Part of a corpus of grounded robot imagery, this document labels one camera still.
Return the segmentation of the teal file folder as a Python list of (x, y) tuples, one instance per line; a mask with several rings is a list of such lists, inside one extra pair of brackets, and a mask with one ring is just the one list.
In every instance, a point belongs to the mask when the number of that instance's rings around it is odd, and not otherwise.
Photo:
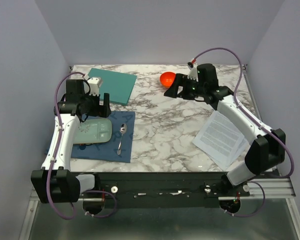
[(104, 99), (104, 93), (108, 93), (111, 103), (124, 106), (128, 104), (137, 79), (136, 75), (98, 68), (92, 68), (88, 75), (102, 79), (103, 83), (99, 89), (101, 100)]

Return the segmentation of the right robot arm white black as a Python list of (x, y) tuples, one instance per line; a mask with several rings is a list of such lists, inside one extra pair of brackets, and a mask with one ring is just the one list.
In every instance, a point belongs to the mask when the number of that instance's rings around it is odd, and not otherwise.
[(220, 191), (224, 195), (233, 195), (239, 185), (285, 160), (285, 132), (264, 124), (235, 99), (229, 87), (220, 86), (216, 68), (211, 63), (193, 65), (189, 75), (176, 74), (164, 96), (192, 101), (202, 98), (227, 117), (248, 141), (250, 148), (244, 162), (221, 178)]

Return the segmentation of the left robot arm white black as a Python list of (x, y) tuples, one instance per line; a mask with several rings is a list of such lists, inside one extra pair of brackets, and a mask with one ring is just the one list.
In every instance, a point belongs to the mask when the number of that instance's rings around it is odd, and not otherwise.
[(39, 170), (31, 173), (31, 182), (44, 203), (75, 203), (82, 193), (94, 198), (101, 185), (94, 174), (72, 173), (71, 153), (75, 133), (87, 117), (107, 118), (111, 114), (110, 95), (103, 95), (100, 104), (102, 79), (67, 79), (66, 93), (54, 108), (55, 124), (48, 154)]

